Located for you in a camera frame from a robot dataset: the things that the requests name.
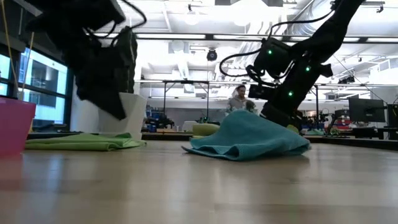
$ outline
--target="green towel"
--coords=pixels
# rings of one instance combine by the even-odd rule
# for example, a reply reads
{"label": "green towel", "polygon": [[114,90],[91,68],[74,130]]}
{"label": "green towel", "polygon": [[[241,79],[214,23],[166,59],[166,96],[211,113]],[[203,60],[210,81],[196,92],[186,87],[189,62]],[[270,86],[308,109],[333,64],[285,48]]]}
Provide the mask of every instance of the green towel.
{"label": "green towel", "polygon": [[129,133],[115,137],[93,134],[76,134],[61,138],[27,140],[25,149],[37,150],[77,150],[77,151],[112,151],[144,145],[144,141],[134,141]]}

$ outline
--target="window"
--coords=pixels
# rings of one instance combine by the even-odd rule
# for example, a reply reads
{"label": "window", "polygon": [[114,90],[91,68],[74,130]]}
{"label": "window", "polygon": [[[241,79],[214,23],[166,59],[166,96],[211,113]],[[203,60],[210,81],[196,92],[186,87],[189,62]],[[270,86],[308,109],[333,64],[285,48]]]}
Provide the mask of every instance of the window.
{"label": "window", "polygon": [[0,77],[9,78],[10,74],[10,58],[4,55],[0,55]]}
{"label": "window", "polygon": [[64,98],[25,89],[24,101],[36,104],[33,126],[38,127],[53,123],[63,124]]}
{"label": "window", "polygon": [[7,96],[7,85],[0,83],[0,95]]}
{"label": "window", "polygon": [[29,49],[21,54],[21,65],[19,68],[19,82],[43,88],[52,92],[65,94],[67,90],[68,68],[61,63],[43,56],[34,50]]}

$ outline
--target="man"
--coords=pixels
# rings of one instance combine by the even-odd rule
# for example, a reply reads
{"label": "man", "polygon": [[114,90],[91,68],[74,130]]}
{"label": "man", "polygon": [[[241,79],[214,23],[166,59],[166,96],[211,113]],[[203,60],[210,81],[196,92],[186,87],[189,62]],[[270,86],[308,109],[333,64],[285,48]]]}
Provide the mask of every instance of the man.
{"label": "man", "polygon": [[245,109],[246,108],[246,87],[244,85],[240,85],[236,87],[235,92],[237,93],[234,98],[228,101],[228,107],[226,109],[227,113],[230,113],[234,110]]}

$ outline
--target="pink bin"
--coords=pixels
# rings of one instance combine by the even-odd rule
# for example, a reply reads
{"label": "pink bin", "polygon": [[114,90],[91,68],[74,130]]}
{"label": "pink bin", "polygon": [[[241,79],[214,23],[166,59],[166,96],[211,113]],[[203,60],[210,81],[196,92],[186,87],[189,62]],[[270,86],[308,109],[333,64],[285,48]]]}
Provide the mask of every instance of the pink bin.
{"label": "pink bin", "polygon": [[0,97],[0,157],[17,155],[25,149],[35,110],[33,103]]}

